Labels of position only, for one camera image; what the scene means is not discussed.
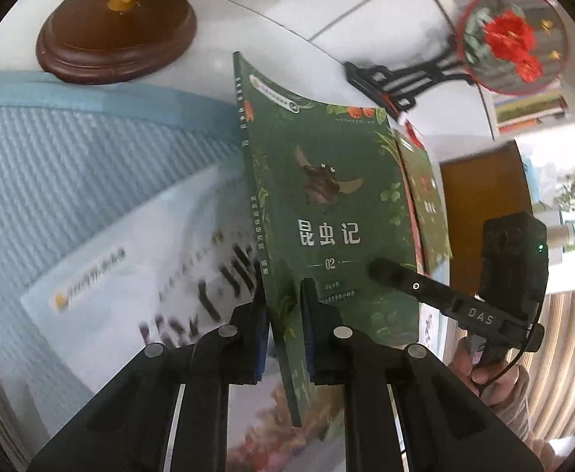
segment person's hand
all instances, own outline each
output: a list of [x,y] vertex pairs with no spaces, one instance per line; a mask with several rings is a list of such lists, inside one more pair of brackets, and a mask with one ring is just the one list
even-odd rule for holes
[[[499,374],[506,366],[507,361],[494,362],[485,367],[473,369],[473,362],[468,351],[467,338],[464,337],[458,342],[458,347],[453,355],[453,360],[449,364],[449,369],[462,381],[476,396],[479,391],[474,383],[484,384]],[[488,396],[483,396],[483,402],[488,406],[499,405],[510,395],[515,383],[519,379],[519,367],[511,367],[510,370],[493,383],[493,387]]]

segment wooden base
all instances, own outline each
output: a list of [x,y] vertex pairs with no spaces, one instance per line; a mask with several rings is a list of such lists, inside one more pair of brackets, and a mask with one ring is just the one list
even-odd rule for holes
[[173,62],[191,45],[197,21],[187,0],[134,0],[117,12],[109,0],[65,0],[36,43],[41,67],[69,83],[128,81]]

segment green book cover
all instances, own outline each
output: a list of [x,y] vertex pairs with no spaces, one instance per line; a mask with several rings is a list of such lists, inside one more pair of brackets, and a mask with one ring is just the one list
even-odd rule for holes
[[411,134],[398,135],[397,142],[416,211],[425,272],[431,275],[440,263],[451,257],[449,232],[430,158],[416,130],[409,123],[408,131]]
[[239,123],[251,215],[292,423],[320,396],[307,377],[300,282],[376,342],[417,341],[414,298],[372,281],[386,257],[416,269],[407,185],[395,132],[381,108],[330,105],[293,94],[235,53]]

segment beetle illustration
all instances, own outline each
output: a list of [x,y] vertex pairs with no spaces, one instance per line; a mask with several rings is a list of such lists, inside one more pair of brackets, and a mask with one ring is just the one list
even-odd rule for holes
[[304,190],[308,204],[312,202],[333,204],[339,193],[353,193],[359,190],[364,183],[362,178],[352,181],[338,181],[335,178],[335,168],[330,165],[322,164],[319,167],[312,167],[298,145],[294,151],[294,156],[302,170],[307,174]]

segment blue mat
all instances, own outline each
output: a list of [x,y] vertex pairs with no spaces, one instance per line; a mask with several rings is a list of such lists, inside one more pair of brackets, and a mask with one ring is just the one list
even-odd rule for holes
[[0,72],[0,390],[42,447],[92,396],[19,298],[84,241],[238,150],[235,106],[140,83]]

